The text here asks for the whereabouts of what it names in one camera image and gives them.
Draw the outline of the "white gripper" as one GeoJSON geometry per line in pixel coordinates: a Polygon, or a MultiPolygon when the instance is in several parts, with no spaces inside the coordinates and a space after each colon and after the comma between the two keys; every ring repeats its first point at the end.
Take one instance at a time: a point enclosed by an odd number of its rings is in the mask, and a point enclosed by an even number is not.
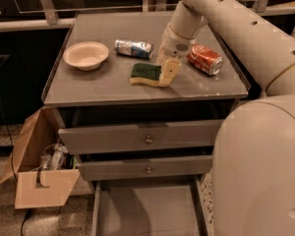
{"type": "Polygon", "coordinates": [[[163,61],[164,55],[171,57],[185,56],[190,51],[192,44],[192,39],[181,37],[171,29],[170,25],[166,26],[155,63],[156,65],[162,64],[159,76],[161,87],[168,87],[181,68],[179,58],[168,58],[163,61]]]}

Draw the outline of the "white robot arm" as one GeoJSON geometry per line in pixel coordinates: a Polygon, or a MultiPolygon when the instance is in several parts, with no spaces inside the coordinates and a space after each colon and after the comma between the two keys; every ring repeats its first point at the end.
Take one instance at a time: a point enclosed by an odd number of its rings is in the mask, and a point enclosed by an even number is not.
{"type": "Polygon", "coordinates": [[[236,0],[180,0],[160,55],[209,22],[262,89],[213,150],[214,236],[295,236],[295,38],[236,0]]]}

